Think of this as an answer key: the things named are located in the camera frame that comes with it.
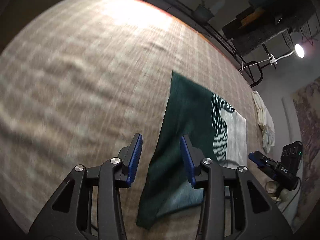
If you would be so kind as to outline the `right gloved hand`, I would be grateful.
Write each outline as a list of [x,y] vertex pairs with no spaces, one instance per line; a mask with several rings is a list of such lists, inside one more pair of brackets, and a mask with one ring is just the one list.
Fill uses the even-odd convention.
[[276,204],[289,200],[290,192],[276,181],[268,181],[265,190]]

